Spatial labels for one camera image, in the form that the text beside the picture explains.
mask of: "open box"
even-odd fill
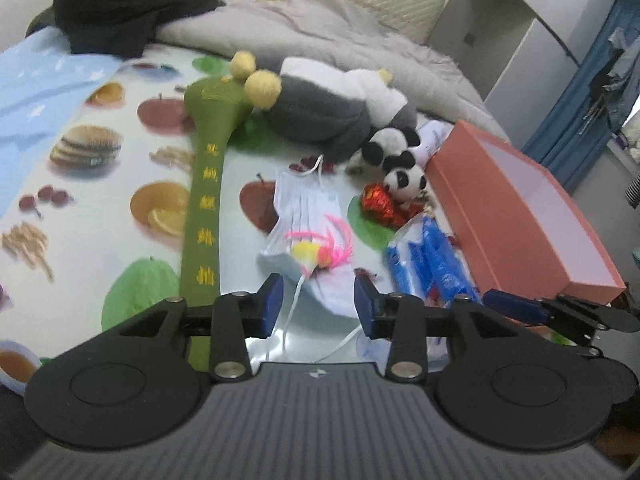
[[[609,303],[625,290],[571,197],[507,143],[460,122],[426,173],[480,292]]]

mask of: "red foil wrapper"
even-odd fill
[[[410,204],[407,209],[398,206],[380,183],[364,187],[360,207],[372,220],[392,229],[401,228],[422,212],[422,206],[419,204]]]

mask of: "gray ribbed surface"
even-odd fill
[[[491,449],[451,428],[416,386],[372,365],[265,364],[213,389],[187,425],[114,453],[41,448],[17,480],[614,480],[589,446],[543,456]]]

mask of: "light blue fabric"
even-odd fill
[[[52,27],[0,54],[0,217],[62,127],[121,63],[113,56],[72,56],[64,34]]]
[[[622,28],[627,41],[635,41],[640,34],[640,0],[615,1],[578,72],[522,150],[548,168],[569,193],[577,189],[611,138],[605,116],[579,133],[590,107],[589,83],[609,60],[609,38],[617,28]]]

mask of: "white face mask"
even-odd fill
[[[344,235],[329,217],[342,218],[338,196],[324,190],[317,174],[307,176],[280,170],[273,200],[279,220],[267,238],[262,256],[293,282],[299,282],[303,267],[290,254],[300,239],[287,237],[291,232],[327,232],[336,244],[345,243]],[[347,262],[331,269],[319,269],[304,280],[304,287],[324,307],[338,314],[357,318],[353,304],[353,267]]]

